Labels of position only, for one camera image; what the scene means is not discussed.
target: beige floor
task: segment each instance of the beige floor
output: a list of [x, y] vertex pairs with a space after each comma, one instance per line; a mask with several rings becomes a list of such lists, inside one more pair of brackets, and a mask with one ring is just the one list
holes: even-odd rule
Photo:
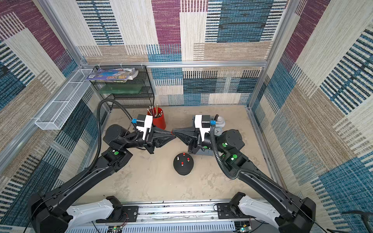
[[[226, 121], [223, 130], [238, 129], [245, 142], [241, 152], [269, 176], [244, 106], [163, 107], [163, 110], [166, 130], [169, 131], [173, 128], [192, 126], [195, 114], [223, 116]], [[146, 109], [129, 109], [129, 112], [133, 118], [137, 118], [139, 113], [145, 114]], [[129, 120], [120, 109], [114, 109], [106, 128], [112, 124], [127, 128]], [[107, 148], [108, 145], [102, 142], [101, 152]], [[111, 195], [122, 202], [230, 199], [237, 192], [243, 192], [252, 198], [260, 198], [260, 195], [244, 182], [225, 177], [213, 156], [193, 155], [194, 168], [191, 173], [186, 176], [179, 175], [173, 168], [173, 159], [177, 154], [187, 150], [187, 146], [178, 138], [161, 148], [156, 148], [154, 154], [131, 148], [129, 151], [134, 155], [129, 163], [90, 189], [78, 203], [95, 202]]]

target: red pen holder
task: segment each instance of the red pen holder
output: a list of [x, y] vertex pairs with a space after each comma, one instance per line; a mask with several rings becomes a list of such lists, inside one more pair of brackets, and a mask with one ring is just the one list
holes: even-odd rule
[[[158, 108], [158, 113], [163, 112], [162, 108]], [[153, 125], [160, 129], [166, 129], [166, 121], [164, 120], [164, 112], [160, 117], [154, 118], [153, 117]]]

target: cable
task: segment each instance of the cable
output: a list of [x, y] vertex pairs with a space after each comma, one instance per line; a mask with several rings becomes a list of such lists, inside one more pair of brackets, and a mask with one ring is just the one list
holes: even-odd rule
[[[130, 120], [130, 122], [132, 122], [132, 117], [131, 117], [131, 115], [130, 115], [130, 113], [123, 107], [123, 105], [121, 105], [119, 102], [117, 102], [116, 100], [110, 100], [110, 99], [104, 99], [104, 100], [101, 100], [99, 103], [98, 103], [98, 106], [97, 106], [97, 114], [96, 114], [96, 118], [97, 118], [97, 121], [96, 121], [96, 123], [97, 123], [97, 129], [98, 129], [98, 135], [101, 135], [101, 125], [100, 125], [100, 110], [101, 110], [101, 106], [102, 106], [102, 104], [103, 103], [105, 103], [105, 102], [112, 102], [112, 103], [114, 103], [114, 104], [116, 104], [116, 105], [118, 105], [119, 107], [120, 107], [120, 109], [126, 114], [126, 116], [129, 118], [129, 120]], [[136, 136], [132, 139], [132, 140], [128, 140], [128, 139], [126, 139], [126, 138], [124, 138], [124, 140], [126, 141], [126, 142], [134, 142], [135, 140], [137, 140], [138, 139], [138, 137], [140, 136], [140, 132], [138, 131], [138, 129], [136, 128], [136, 125], [134, 124], [134, 123], [132, 123], [133, 124], [133, 126], [134, 126], [134, 130], [135, 130], [135, 132], [136, 132]], [[75, 182], [73, 182], [69, 187], [67, 187], [65, 190], [63, 190], [63, 191], [61, 191], [61, 192], [59, 192], [58, 194], [60, 194], [60, 199], [61, 199], [61, 197], [62, 197], [62, 195], [63, 195], [63, 193], [64, 192], [66, 192], [67, 190], [69, 190], [70, 188], [72, 188], [72, 187], [74, 187], [77, 183], [79, 183], [83, 178], [85, 178], [86, 176], [87, 176], [87, 174], [92, 170], [92, 168], [94, 167], [94, 165], [96, 164], [96, 162], [97, 162], [97, 160], [98, 160], [98, 156], [100, 155], [100, 151], [101, 151], [101, 138], [100, 137], [98, 137], [97, 138], [97, 140], [98, 140], [98, 145], [97, 145], [97, 152], [96, 152], [96, 155], [95, 155], [95, 157], [93, 158], [93, 161], [92, 161], [92, 163], [86, 168], [86, 169], [84, 169], [84, 173], [75, 181]], [[48, 199], [46, 199], [45, 201], [43, 201], [42, 203], [40, 203], [37, 207], [36, 207], [36, 209], [33, 211], [33, 213], [31, 214], [31, 217], [29, 218], [29, 221], [28, 221], [28, 223], [27, 223], [27, 225], [26, 225], [26, 227], [25, 227], [25, 229], [24, 229], [24, 231], [23, 231], [23, 233], [25, 233], [26, 232], [26, 229], [27, 229], [27, 227], [28, 227], [28, 225], [30, 224], [30, 222], [31, 222], [31, 220], [32, 220], [32, 218], [34, 217], [34, 214], [35, 214], [35, 212], [37, 211], [37, 209], [43, 204], [43, 203], [45, 203], [46, 201], [48, 201], [48, 200], [50, 200], [50, 199], [52, 199], [53, 197], [55, 197], [56, 195], [54, 195], [54, 196], [52, 196], [52, 197], [50, 197], [50, 198], [48, 198]]]
[[[219, 115], [216, 114], [214, 120], [217, 121], [218, 117], [219, 117]], [[229, 179], [231, 179], [231, 180], [236, 179], [238, 177], [238, 175], [239, 175], [240, 172], [242, 172], [242, 173], [248, 173], [248, 174], [255, 175], [258, 179], [261, 178], [261, 179], [265, 180], [267, 183], [269, 183], [273, 187], [277, 188], [278, 190], [282, 190], [282, 188], [280, 186], [278, 186], [277, 184], [273, 183], [272, 181], [268, 180], [267, 178], [263, 177], [262, 175], [260, 175], [257, 172], [254, 172], [254, 171], [248, 171], [248, 170], [239, 168], [239, 169], [237, 169], [237, 171], [235, 172], [234, 175], [231, 175], [229, 173], [227, 167], [224, 165], [222, 159], [220, 158], [219, 152], [217, 150], [217, 145], [216, 145], [216, 139], [215, 139], [214, 132], [215, 132], [215, 125], [211, 125], [211, 128], [210, 128], [210, 143], [211, 143], [211, 148], [212, 148], [212, 151], [214, 152], [215, 159], [216, 159], [217, 163], [219, 164], [220, 169], [223, 171], [223, 173]]]
[[30, 222], [31, 222], [31, 220], [32, 220], [32, 218], [33, 218], [35, 212], [37, 211], [37, 209], [38, 209], [42, 204], [44, 204], [45, 202], [47, 202], [48, 200], [52, 199], [52, 198], [55, 197], [55, 196], [56, 196], [56, 195], [51, 196], [50, 198], [48, 198], [48, 199], [46, 199], [45, 201], [41, 202], [41, 203], [40, 203], [40, 204], [35, 208], [35, 210], [34, 210], [33, 213], [31, 214], [31, 217], [30, 217], [29, 220], [28, 220], [28, 223], [27, 223], [27, 225], [26, 225], [26, 227], [25, 227], [23, 233], [26, 232], [26, 229], [27, 229], [28, 225], [30, 224]]
[[96, 225], [93, 223], [93, 221], [92, 221], [92, 224], [93, 224], [94, 228], [96, 228], [96, 231], [97, 231], [98, 233], [100, 233], [100, 231], [97, 229], [97, 227], [96, 227]]
[[293, 200], [291, 200], [282, 190], [281, 192], [285, 195], [286, 198], [289, 199], [289, 201], [291, 203], [293, 203], [300, 211], [303, 212], [304, 215], [306, 215], [312, 222], [314, 222], [316, 225], [319, 226], [319, 228], [321, 228], [321, 230], [323, 230], [325, 233], [328, 233], [324, 228], [322, 228], [316, 221], [314, 221], [312, 218], [310, 218], [299, 206], [297, 206], [297, 204], [295, 204], [295, 202], [293, 202]]
[[259, 220], [257, 220], [255, 217], [252, 216], [252, 218], [257, 221], [258, 223], [263, 223], [263, 224], [269, 224], [269, 223], [266, 223], [266, 222], [260, 222]]
[[126, 214], [126, 219], [124, 220], [124, 222], [122, 223], [122, 225], [121, 226], [125, 226], [127, 223], [128, 223], [128, 214], [127, 213], [125, 213]]
[[263, 225], [264, 223], [261, 223], [257, 228], [255, 228], [254, 230], [250, 231], [250, 233], [254, 232], [256, 229], [258, 229], [261, 225]]
[[[100, 110], [101, 110], [101, 106], [103, 105], [103, 103], [105, 102], [112, 102], [113, 104], [116, 104], [120, 107], [120, 109], [126, 114], [126, 116], [129, 118], [129, 120], [132, 122], [132, 117], [131, 115], [129, 114], [129, 112], [123, 107], [123, 105], [121, 105], [120, 103], [118, 103], [116, 100], [110, 100], [110, 99], [104, 99], [104, 100], [101, 100], [99, 103], [98, 103], [98, 106], [97, 106], [97, 116], [96, 116], [96, 120], [97, 120], [97, 130], [98, 130], [98, 135], [101, 135], [101, 125], [100, 125]], [[135, 132], [136, 132], [136, 136], [132, 139], [132, 140], [127, 140], [126, 138], [124, 138], [124, 140], [126, 142], [134, 142], [138, 139], [138, 137], [140, 136], [140, 132], [138, 131], [138, 129], [136, 128], [136, 125], [134, 123], [132, 123], [133, 126], [135, 127]], [[98, 137], [97, 138], [98, 140], [98, 144], [97, 144], [97, 152], [95, 154], [95, 157], [93, 158], [93, 161], [92, 163], [86, 168], [84, 169], [84, 172], [81, 174], [81, 176], [76, 180], [74, 181], [69, 188], [71, 187], [74, 187], [77, 183], [79, 183], [84, 177], [86, 177], [89, 172], [93, 169], [93, 167], [95, 166], [97, 160], [98, 160], [98, 157], [100, 155], [100, 151], [101, 151], [101, 138]]]

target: wall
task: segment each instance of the wall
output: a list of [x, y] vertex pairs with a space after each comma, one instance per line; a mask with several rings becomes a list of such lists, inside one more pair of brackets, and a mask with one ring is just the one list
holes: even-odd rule
[[[33, 1], [0, 0], [0, 151], [76, 67]], [[23, 230], [28, 197], [83, 169], [98, 134], [99, 101], [90, 87], [61, 130], [38, 129], [2, 172], [0, 232]]]
[[[267, 59], [287, 0], [50, 1], [90, 64]], [[148, 69], [161, 105], [246, 104], [260, 67]]]
[[252, 108], [285, 185], [325, 229], [367, 232], [342, 213], [373, 212], [372, 20], [372, 1], [301, 0]]

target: wire rack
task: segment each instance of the wire rack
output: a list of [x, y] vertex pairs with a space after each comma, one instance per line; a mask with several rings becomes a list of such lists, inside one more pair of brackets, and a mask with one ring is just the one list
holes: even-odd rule
[[90, 81], [84, 79], [92, 69], [78, 70], [57, 97], [42, 112], [35, 124], [42, 130], [61, 129], [74, 108], [90, 86]]
[[[127, 80], [125, 83], [118, 82], [97, 82], [91, 81], [93, 86], [99, 92], [104, 85], [121, 84], [141, 84], [141, 90], [136, 94], [101, 94], [102, 98], [112, 99], [118, 101], [125, 108], [148, 108], [150, 105], [154, 105], [154, 92], [150, 85], [150, 78], [146, 69], [146, 66], [96, 66], [93, 71], [96, 72], [98, 69], [118, 69], [118, 68], [132, 68], [134, 67], [139, 71], [138, 75], [133, 80]], [[110, 109], [118, 108], [115, 104], [109, 104]]]

